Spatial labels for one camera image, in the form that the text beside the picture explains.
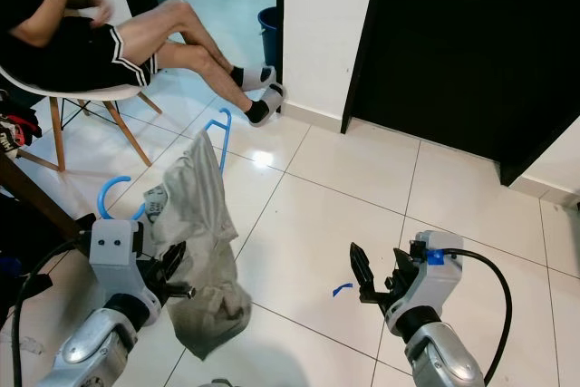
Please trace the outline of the grey HELLO collar shirt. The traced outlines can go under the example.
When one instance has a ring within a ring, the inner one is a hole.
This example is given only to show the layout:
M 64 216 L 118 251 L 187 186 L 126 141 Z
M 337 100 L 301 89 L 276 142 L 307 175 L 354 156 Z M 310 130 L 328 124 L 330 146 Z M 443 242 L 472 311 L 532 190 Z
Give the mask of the grey HELLO collar shirt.
M 196 289 L 190 299 L 169 306 L 175 337 L 200 361 L 243 332 L 252 297 L 237 280 L 237 238 L 229 216 L 219 154 L 205 131 L 146 192 L 150 242 L 158 254 L 185 247 L 179 280 Z

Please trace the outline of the blue plastic clothes hanger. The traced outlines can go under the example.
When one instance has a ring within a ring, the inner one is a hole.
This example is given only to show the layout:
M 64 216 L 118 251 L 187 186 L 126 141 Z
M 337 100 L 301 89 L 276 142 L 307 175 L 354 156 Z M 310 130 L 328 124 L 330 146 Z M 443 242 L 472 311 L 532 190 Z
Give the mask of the blue plastic clothes hanger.
M 216 118 L 211 119 L 211 121 L 209 121 L 207 125 L 203 127 L 203 130 L 208 131 L 211 130 L 212 127 L 217 127 L 217 129 L 221 129 L 223 131 L 223 143 L 221 143 L 218 168 L 220 175 L 224 175 L 225 170 L 227 170 L 227 152 L 229 137 L 231 137 L 233 115 L 227 109 L 220 109 L 218 112 L 224 114 L 227 120 L 219 121 Z M 100 218 L 112 218 L 111 214 L 108 212 L 107 206 L 105 206 L 105 197 L 107 197 L 109 189 L 111 189 L 113 185 L 121 183 L 121 181 L 130 180 L 131 177 L 123 175 L 117 176 L 115 179 L 109 179 L 108 181 L 105 181 L 105 183 L 100 188 L 100 191 L 98 192 L 98 199 L 96 199 L 96 208 L 98 209 L 98 216 Z

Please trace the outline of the black crumpled cloth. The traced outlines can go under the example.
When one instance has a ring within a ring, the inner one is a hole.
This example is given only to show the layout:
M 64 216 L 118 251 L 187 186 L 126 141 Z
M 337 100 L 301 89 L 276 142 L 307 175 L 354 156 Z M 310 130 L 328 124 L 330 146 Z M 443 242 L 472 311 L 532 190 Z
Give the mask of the black crumpled cloth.
M 16 293 L 45 256 L 65 238 L 36 210 L 13 209 L 0 221 L 0 301 L 3 317 L 15 305 Z

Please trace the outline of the clear plastic wrapper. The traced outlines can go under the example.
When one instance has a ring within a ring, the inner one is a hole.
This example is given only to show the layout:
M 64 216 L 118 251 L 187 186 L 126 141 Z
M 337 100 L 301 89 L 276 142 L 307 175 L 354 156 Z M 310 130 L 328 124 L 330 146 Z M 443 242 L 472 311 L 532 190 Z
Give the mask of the clear plastic wrapper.
M 20 349 L 21 353 L 32 355 L 41 355 L 44 353 L 44 345 L 32 336 L 26 336 L 26 334 L 18 337 L 18 349 Z

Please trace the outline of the white chair wooden legs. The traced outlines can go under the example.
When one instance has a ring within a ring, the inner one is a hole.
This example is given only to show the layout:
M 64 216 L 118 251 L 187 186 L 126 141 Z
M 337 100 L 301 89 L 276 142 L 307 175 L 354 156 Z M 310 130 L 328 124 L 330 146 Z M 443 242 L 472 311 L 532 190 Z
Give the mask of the white chair wooden legs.
M 157 114 L 162 114 L 162 110 L 158 108 L 153 101 L 149 100 L 148 96 L 140 86 L 132 85 L 119 85 L 111 86 L 111 88 L 103 88 L 95 90 L 95 92 L 49 92 L 49 90 L 37 88 L 32 84 L 21 82 L 15 79 L 11 73 L 6 72 L 3 65 L 0 67 L 0 73 L 5 77 L 6 80 L 12 82 L 18 86 L 18 88 L 24 90 L 25 92 L 31 92 L 34 94 L 41 94 L 50 103 L 50 113 L 51 121 L 53 122 L 53 141 L 55 144 L 55 158 L 57 158 L 57 163 L 51 163 L 49 160 L 43 160 L 37 158 L 36 155 L 30 154 L 26 150 L 21 150 L 17 148 L 15 151 L 15 156 L 17 158 L 22 158 L 26 160 L 32 160 L 34 163 L 40 164 L 40 166 L 46 167 L 47 169 L 64 172 L 66 171 L 66 160 L 65 151 L 63 151 L 63 121 L 61 115 L 61 102 L 63 100 L 76 100 L 78 102 L 79 109 L 82 112 L 87 112 L 87 102 L 102 102 L 113 117 L 116 125 L 120 127 L 121 133 L 124 137 L 128 139 L 132 148 L 136 150 L 137 154 L 140 155 L 142 163 L 146 167 L 152 166 L 152 160 L 149 156 L 145 154 L 139 142 L 137 142 L 136 137 L 132 131 L 130 131 L 127 122 L 121 117 L 120 110 L 117 108 L 116 102 L 123 100 L 132 100 L 132 98 L 140 98 L 146 105 L 149 105 L 151 109 L 156 111 Z

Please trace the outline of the black red patterned garment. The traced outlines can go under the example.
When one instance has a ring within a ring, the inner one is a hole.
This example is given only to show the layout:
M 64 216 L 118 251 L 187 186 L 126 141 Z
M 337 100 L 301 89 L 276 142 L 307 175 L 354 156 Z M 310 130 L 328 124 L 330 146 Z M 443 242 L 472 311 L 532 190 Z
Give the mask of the black red patterned garment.
M 0 147 L 5 154 L 14 154 L 42 137 L 40 122 L 34 115 L 0 114 Z

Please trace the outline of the person in black shorts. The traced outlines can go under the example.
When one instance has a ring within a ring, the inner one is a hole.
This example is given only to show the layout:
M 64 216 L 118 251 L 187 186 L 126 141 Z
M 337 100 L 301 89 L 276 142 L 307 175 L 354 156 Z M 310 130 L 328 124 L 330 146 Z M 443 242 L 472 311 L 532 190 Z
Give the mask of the person in black shorts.
M 109 18 L 108 0 L 0 0 L 0 65 L 49 92 L 148 86 L 162 69 L 187 69 L 254 127 L 285 101 L 276 68 L 230 63 L 185 0 L 166 0 L 116 26 Z

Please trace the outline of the black cabinet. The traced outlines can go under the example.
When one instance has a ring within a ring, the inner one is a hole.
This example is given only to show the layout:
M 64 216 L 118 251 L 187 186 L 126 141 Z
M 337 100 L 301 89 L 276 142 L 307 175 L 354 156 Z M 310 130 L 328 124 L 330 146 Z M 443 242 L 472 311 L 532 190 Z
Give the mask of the black cabinet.
M 580 0 L 369 0 L 343 122 L 493 160 L 510 187 L 580 118 Z

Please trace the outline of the blue bucket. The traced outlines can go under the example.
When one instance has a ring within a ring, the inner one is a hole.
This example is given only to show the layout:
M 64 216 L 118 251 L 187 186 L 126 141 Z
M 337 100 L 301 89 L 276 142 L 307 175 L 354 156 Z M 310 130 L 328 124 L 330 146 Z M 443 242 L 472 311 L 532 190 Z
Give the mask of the blue bucket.
M 281 10 L 277 6 L 266 7 L 258 13 L 257 21 L 261 26 L 265 63 L 266 65 L 274 65 L 278 71 L 281 71 Z

